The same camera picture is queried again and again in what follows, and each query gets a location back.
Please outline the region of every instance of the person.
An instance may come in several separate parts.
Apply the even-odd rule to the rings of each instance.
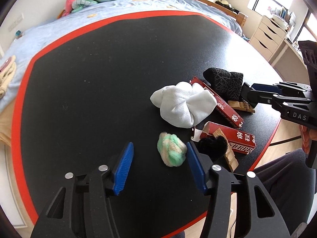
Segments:
[[[317,130],[300,125],[302,148],[254,169],[278,207],[290,234],[307,223],[313,204],[316,170],[307,167],[310,140],[317,140]],[[180,232],[172,238],[184,238]]]

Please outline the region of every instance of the white drawer unit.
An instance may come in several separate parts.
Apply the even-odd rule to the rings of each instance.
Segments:
[[[287,32],[267,16],[262,20],[250,40],[252,45],[267,61],[283,42]]]
[[[251,39],[250,45],[252,45],[265,58],[265,60],[268,61],[272,56],[272,52],[255,37]]]

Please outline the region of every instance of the red cardboard box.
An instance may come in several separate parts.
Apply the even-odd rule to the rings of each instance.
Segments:
[[[199,80],[197,77],[194,77],[190,84],[194,83],[200,84],[204,89],[209,90],[210,93],[216,98],[217,105],[216,109],[236,128],[240,128],[243,124],[243,119],[240,115],[237,114],[235,110],[232,109],[220,96],[217,95],[210,87],[208,87],[205,83]]]
[[[221,129],[227,137],[228,143],[234,152],[249,154],[253,151],[253,149],[255,149],[256,142],[254,135],[211,121],[205,124],[200,135],[200,139],[212,136],[218,128]]]

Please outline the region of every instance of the red table edge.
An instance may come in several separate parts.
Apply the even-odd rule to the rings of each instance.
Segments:
[[[15,106],[14,106],[14,111],[13,111],[13,119],[12,119],[12,150],[11,150],[11,152],[12,152],[13,169],[14,169],[14,173],[15,173],[15,179],[16,179],[16,183],[18,186],[18,190],[19,190],[21,199],[23,201],[25,210],[26,210],[27,214],[29,215],[29,217],[34,225],[38,219],[38,214],[37,214],[35,207],[34,207],[34,204],[32,202],[32,199],[31,199],[31,196],[30,196],[27,184],[26,184],[25,176],[24,176],[20,138],[21,138],[21,120],[22,120],[23,101],[24,101],[27,83],[28,83],[30,74],[32,72],[32,68],[34,66],[35,61],[38,60],[43,55],[45,55],[46,53],[50,52],[51,50],[55,49],[56,47],[66,43],[67,41],[69,41],[75,37],[78,37],[80,35],[83,35],[85,33],[88,33],[92,30],[95,30],[97,28],[100,28],[102,26],[105,26],[107,24],[113,23],[113,22],[118,21],[118,20],[142,19],[142,18],[156,17],[156,16],[186,16],[186,15],[203,16],[203,17],[207,18],[208,20],[212,21],[213,23],[215,23],[216,25],[220,26],[224,30],[234,34],[234,32],[232,30],[226,28],[222,24],[216,22],[215,20],[213,20],[213,19],[211,19],[203,14],[197,13],[197,12],[174,11],[174,10],[134,12],[134,13],[123,14],[123,15],[107,18],[104,20],[100,20],[97,22],[93,22],[93,23],[88,24],[86,26],[83,26],[79,29],[76,29],[76,30],[66,34],[65,36],[62,36],[61,38],[55,40],[51,44],[47,45],[31,59],[30,63],[27,66],[27,69],[24,73],[24,76],[22,78],[22,81],[21,81],[21,84],[20,84],[20,87],[19,87],[19,90],[18,90],[18,93],[16,96],[16,101],[15,101]],[[263,151],[261,152],[259,157],[256,159],[256,162],[251,166],[250,171],[255,168],[257,163],[260,161],[260,159],[264,155],[271,140],[273,139],[273,136],[277,130],[279,123],[280,123],[280,120],[279,120],[277,126],[275,127],[273,134],[270,137],[267,145],[264,147]],[[188,224],[186,224],[185,226],[177,229],[176,231],[164,236],[163,238],[168,238],[168,237],[171,237],[175,234],[178,234],[179,232],[189,228],[190,226],[194,225],[195,223],[197,223],[198,221],[203,219],[206,215],[207,215],[207,212],[204,212],[202,215],[200,215],[199,217],[197,217],[193,221],[191,221]]]

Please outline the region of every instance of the person's hand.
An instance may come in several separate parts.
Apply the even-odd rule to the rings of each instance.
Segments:
[[[303,125],[300,125],[299,129],[303,139],[302,149],[306,154],[308,154],[310,140],[317,140],[317,130],[310,129],[308,131],[307,127]]]

